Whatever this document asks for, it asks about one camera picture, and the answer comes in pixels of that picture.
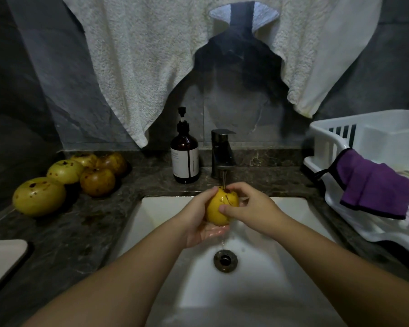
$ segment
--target white plastic dish rack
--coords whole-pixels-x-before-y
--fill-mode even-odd
[[[385,163],[409,178],[409,110],[387,110],[311,123],[314,156],[304,164],[314,172],[327,169],[345,148],[364,158]],[[405,220],[394,220],[353,211],[339,202],[343,190],[327,173],[322,176],[327,204],[370,242],[394,241],[409,250],[409,209]]]

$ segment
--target purple cloth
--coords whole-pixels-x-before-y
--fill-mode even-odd
[[[365,159],[348,148],[336,157],[327,170],[344,190],[341,204],[377,216],[405,219],[409,205],[409,179],[386,164]]]

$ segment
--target sink drain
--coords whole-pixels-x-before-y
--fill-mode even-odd
[[[238,266],[238,258],[230,250],[220,250],[214,256],[214,265],[219,271],[230,273]]]

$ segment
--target white cutting board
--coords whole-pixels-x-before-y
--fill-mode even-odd
[[[24,240],[0,241],[0,280],[19,262],[27,251]]]

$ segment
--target countertop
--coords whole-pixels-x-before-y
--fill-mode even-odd
[[[108,198],[80,194],[65,212],[34,220],[13,211],[0,221],[0,240],[24,239],[31,250],[0,286],[0,327],[20,326],[55,296],[100,269],[133,208],[144,196],[194,196],[219,185],[211,168],[198,181],[177,183],[171,167],[136,167]],[[363,240],[321,197],[298,166],[240,166],[229,182],[246,181],[269,196],[296,196],[323,215],[348,250],[409,281],[409,269],[381,245]]]

